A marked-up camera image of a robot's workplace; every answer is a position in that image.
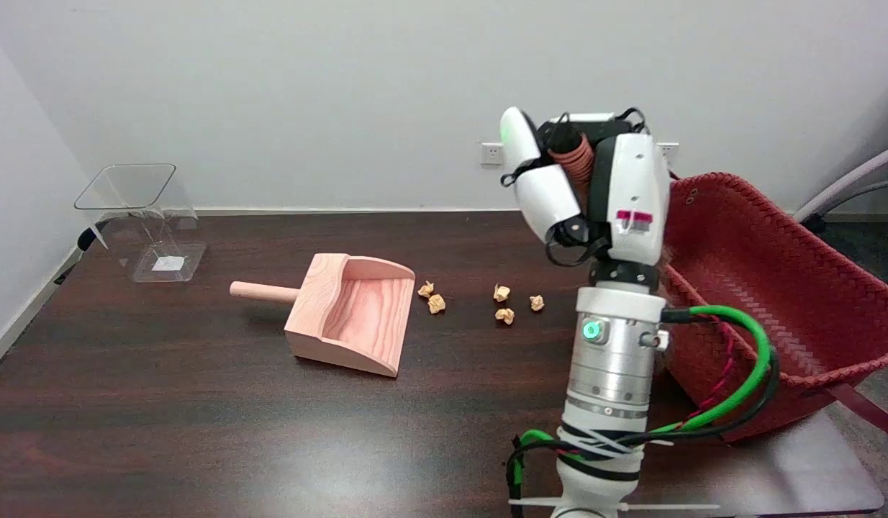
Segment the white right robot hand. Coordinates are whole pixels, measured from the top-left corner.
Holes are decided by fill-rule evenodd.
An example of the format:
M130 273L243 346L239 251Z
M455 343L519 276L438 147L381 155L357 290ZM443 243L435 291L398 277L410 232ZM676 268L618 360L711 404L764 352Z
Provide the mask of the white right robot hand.
M670 204L666 157L642 111L564 112L534 124L510 107L499 121L503 187L527 226L553 251L582 249L581 262L654 265Z

